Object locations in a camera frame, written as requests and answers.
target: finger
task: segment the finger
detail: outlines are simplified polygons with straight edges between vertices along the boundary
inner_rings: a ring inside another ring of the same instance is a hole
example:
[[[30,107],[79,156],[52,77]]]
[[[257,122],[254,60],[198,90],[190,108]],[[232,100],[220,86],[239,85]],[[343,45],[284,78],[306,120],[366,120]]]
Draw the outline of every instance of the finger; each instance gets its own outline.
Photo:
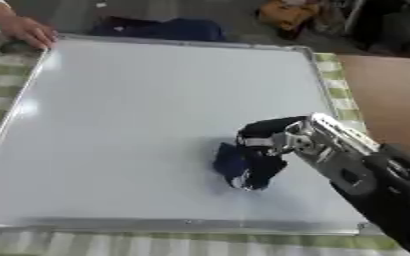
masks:
[[[35,38],[32,34],[27,33],[27,34],[23,35],[22,38],[20,38],[20,39],[25,40],[26,42],[28,42],[28,44],[30,44],[30,45],[32,45],[36,48],[39,48],[39,49],[42,49],[42,50],[44,50],[46,48],[46,45],[44,43],[42,43],[40,40],[38,40],[37,38]]]
[[[32,35],[37,38],[41,43],[43,43],[46,47],[51,47],[52,45],[52,40],[50,37],[48,37],[45,32],[43,32],[43,29],[41,28],[34,28],[32,29]]]
[[[49,38],[51,38],[51,41],[52,41],[52,42],[55,42],[55,41],[56,41],[57,32],[56,32],[53,28],[45,26],[44,29],[43,29],[43,32],[44,32]]]
[[[45,25],[41,25],[39,27],[42,32],[45,34],[45,36],[51,41],[51,42],[55,42],[56,41],[56,36],[57,33],[54,29],[52,29],[51,27],[45,26]]]

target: green striped tablecloth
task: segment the green striped tablecloth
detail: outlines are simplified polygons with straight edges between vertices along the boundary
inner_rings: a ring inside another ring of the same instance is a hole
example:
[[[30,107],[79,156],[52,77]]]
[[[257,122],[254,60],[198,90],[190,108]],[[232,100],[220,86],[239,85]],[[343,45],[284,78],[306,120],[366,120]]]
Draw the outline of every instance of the green striped tablecloth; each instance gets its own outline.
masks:
[[[317,54],[339,118],[364,129],[362,117],[334,54]],[[0,55],[0,122],[29,75],[35,57]],[[0,255],[46,256],[401,256],[387,237],[283,236],[175,233],[61,233],[50,230],[0,230]]]

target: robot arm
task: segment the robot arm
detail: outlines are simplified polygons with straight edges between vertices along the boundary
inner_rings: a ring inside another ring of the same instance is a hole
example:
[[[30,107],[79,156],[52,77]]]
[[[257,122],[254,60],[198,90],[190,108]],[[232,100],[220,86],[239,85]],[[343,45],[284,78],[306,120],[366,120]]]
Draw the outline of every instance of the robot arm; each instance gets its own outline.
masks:
[[[221,172],[231,186],[266,188],[270,178],[287,165],[281,156],[295,153],[327,177],[334,189],[369,221],[410,252],[409,154],[391,145],[380,145],[320,113],[249,124],[239,131],[236,145],[244,172],[230,176]]]

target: human hand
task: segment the human hand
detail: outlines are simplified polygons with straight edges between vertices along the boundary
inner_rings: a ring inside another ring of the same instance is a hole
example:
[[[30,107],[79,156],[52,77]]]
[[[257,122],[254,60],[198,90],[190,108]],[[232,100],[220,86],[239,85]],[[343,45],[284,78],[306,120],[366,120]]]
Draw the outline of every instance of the human hand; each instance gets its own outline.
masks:
[[[0,3],[0,31],[40,49],[51,47],[56,39],[52,28],[31,18],[18,16],[4,3]]]
[[[40,49],[50,48],[56,40],[56,32],[50,27],[16,15],[0,19],[0,31]]]

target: white board surface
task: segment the white board surface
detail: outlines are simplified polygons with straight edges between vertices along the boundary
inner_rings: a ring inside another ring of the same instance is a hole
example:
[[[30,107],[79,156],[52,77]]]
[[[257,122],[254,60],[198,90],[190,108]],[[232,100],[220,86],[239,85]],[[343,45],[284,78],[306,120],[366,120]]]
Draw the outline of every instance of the white board surface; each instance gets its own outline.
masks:
[[[356,229],[361,215],[294,156],[262,192],[211,168],[247,123],[328,113],[319,86],[299,52],[60,40],[0,136],[0,222]]]

